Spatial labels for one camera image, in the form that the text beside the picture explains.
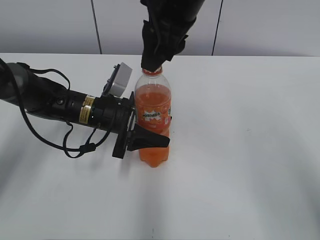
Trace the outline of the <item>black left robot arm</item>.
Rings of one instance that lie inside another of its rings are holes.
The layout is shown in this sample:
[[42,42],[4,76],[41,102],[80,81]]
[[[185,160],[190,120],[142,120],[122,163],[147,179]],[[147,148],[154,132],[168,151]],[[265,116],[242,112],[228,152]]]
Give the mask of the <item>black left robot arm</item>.
[[[0,98],[19,107],[29,130],[43,143],[63,151],[69,158],[76,159],[94,152],[110,133],[117,134],[112,155],[123,158],[126,151],[145,148],[166,148],[170,143],[167,136],[151,132],[135,123],[136,106],[133,96],[123,98],[132,69],[125,63],[114,67],[99,97],[71,90],[44,77],[47,69],[33,69],[23,62],[2,61],[0,63]],[[105,132],[102,139],[92,142],[90,138],[77,147],[69,148],[67,138],[55,144],[36,132],[29,116],[91,127]]]

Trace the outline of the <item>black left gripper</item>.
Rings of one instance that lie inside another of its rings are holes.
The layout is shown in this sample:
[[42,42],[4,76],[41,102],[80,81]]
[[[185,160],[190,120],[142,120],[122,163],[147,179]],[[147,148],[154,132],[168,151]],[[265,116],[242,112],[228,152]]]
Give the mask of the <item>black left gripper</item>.
[[128,124],[133,116],[135,105],[134,93],[129,98],[119,98],[111,94],[97,97],[91,109],[91,127],[105,131],[105,135],[95,146],[102,145],[110,133],[117,134],[112,156],[122,159],[126,152],[146,148],[166,148],[170,138],[149,131],[138,124],[128,131]]

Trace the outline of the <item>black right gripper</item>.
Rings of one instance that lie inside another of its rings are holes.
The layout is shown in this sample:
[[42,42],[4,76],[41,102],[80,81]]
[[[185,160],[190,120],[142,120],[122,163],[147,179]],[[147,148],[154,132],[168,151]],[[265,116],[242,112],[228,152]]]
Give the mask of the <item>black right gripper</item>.
[[203,0],[141,0],[147,8],[143,21],[141,68],[155,72],[165,61],[181,53],[187,33],[195,24]]

